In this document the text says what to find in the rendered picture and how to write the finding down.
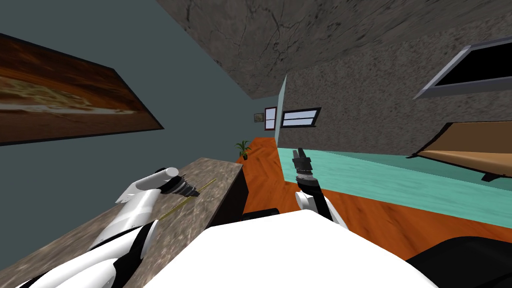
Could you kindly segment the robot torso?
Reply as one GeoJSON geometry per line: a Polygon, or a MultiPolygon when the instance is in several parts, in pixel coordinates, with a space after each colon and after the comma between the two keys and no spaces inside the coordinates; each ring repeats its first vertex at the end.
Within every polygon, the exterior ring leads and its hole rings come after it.
{"type": "Polygon", "coordinates": [[[437,288],[311,210],[210,227],[144,288],[437,288]]]}

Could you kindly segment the thin olive stick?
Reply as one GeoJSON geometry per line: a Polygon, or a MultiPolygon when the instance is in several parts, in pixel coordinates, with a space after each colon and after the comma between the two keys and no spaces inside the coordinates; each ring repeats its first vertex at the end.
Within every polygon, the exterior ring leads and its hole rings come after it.
{"type": "MultiPolygon", "coordinates": [[[[207,184],[205,184],[204,186],[202,186],[198,192],[201,192],[202,190],[204,190],[206,187],[208,187],[210,184],[214,183],[217,179],[214,178],[212,179],[211,181],[209,181],[207,184]]],[[[194,198],[194,196],[190,196],[188,198],[186,198],[185,200],[181,201],[178,205],[176,205],[175,207],[173,207],[171,210],[169,210],[167,213],[163,214],[159,219],[158,221],[162,221],[164,220],[165,218],[169,217],[169,215],[173,214],[174,212],[176,212],[178,209],[180,209],[181,207],[183,207],[184,205],[186,205],[189,201],[191,201],[192,199],[194,198]]]]}

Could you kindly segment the grey framed window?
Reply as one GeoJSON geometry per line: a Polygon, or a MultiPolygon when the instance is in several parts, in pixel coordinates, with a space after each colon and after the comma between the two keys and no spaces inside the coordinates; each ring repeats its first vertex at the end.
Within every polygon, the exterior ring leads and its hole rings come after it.
{"type": "Polygon", "coordinates": [[[414,99],[512,90],[512,36],[464,47],[414,99]]]}

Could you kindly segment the brown wooden furniture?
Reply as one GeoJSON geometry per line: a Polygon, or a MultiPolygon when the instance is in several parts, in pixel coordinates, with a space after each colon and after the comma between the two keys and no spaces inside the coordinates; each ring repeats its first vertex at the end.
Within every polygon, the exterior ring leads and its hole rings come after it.
{"type": "Polygon", "coordinates": [[[512,120],[448,122],[416,157],[483,173],[484,182],[512,179],[512,120]]]}

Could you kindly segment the green potted plant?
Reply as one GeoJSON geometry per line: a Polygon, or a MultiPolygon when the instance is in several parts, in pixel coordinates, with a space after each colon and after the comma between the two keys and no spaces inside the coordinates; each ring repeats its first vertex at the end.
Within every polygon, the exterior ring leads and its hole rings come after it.
{"type": "Polygon", "coordinates": [[[249,147],[249,140],[243,140],[239,143],[236,143],[234,146],[239,149],[239,157],[241,157],[244,161],[248,160],[248,151],[252,149],[249,147]]]}

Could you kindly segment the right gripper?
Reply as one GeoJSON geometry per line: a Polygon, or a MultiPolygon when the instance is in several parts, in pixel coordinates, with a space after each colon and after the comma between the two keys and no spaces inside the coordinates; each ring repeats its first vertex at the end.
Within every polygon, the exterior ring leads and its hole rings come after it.
{"type": "Polygon", "coordinates": [[[298,151],[293,150],[293,164],[297,174],[312,174],[311,159],[306,157],[303,148],[299,147],[298,151]]]}

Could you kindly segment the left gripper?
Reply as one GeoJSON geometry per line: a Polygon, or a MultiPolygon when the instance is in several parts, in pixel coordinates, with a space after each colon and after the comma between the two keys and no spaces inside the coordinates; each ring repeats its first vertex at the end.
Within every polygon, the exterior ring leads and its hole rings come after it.
{"type": "Polygon", "coordinates": [[[183,197],[198,197],[200,195],[200,192],[198,189],[189,184],[187,180],[185,179],[185,176],[175,176],[169,181],[170,194],[176,194],[181,195],[183,197]]]}

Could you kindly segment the red framed window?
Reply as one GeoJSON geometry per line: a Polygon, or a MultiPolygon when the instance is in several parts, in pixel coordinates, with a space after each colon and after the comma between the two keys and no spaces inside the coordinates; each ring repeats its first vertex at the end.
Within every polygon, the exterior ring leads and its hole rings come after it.
{"type": "Polygon", "coordinates": [[[264,130],[274,131],[276,129],[277,107],[267,107],[264,111],[264,130]]]}

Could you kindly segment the large brown landscape painting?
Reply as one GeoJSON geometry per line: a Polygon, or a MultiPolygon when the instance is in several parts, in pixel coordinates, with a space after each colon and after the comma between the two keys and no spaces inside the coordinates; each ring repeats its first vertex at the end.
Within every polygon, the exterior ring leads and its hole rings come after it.
{"type": "Polygon", "coordinates": [[[0,147],[162,129],[113,68],[0,33],[0,147]]]}

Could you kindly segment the black framed window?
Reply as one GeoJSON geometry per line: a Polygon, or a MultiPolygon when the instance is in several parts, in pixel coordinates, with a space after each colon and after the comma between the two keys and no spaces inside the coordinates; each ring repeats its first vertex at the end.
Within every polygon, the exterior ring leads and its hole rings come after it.
{"type": "Polygon", "coordinates": [[[321,107],[286,110],[282,112],[281,128],[315,127],[321,107]]]}

